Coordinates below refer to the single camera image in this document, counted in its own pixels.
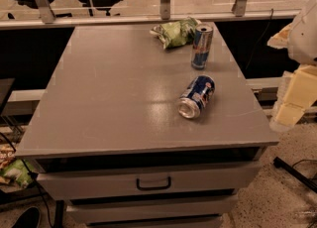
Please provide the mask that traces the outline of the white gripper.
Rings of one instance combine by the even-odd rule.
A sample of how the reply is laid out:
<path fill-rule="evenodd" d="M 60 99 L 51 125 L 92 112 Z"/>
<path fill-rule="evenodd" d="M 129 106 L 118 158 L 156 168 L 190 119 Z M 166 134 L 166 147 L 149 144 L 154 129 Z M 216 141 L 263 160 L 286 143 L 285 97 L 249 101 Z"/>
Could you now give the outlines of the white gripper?
<path fill-rule="evenodd" d="M 309 0 L 293 21 L 269 38 L 267 45 L 287 49 L 288 56 L 300 64 L 292 75 L 283 101 L 273 108 L 273 121 L 293 127 L 305 110 L 317 101 L 317 0 Z"/>

